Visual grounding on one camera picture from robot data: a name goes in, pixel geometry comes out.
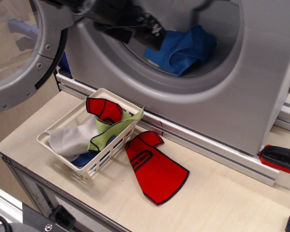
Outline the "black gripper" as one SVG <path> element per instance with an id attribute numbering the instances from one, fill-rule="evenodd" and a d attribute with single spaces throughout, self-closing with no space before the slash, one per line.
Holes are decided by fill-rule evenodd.
<path id="1" fill-rule="evenodd" d="M 157 19 L 146 13 L 131 0 L 93 0 L 87 17 L 94 21 L 94 28 L 128 44 L 134 38 L 146 47 L 159 51 L 166 31 Z"/>

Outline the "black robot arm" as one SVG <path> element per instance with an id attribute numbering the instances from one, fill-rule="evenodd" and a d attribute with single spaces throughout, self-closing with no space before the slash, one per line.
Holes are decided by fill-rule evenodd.
<path id="1" fill-rule="evenodd" d="M 67 6 L 74 15 L 93 20 L 97 31 L 125 44 L 134 38 L 159 51 L 166 36 L 160 22 L 131 0 L 48 0 L 47 3 Z"/>

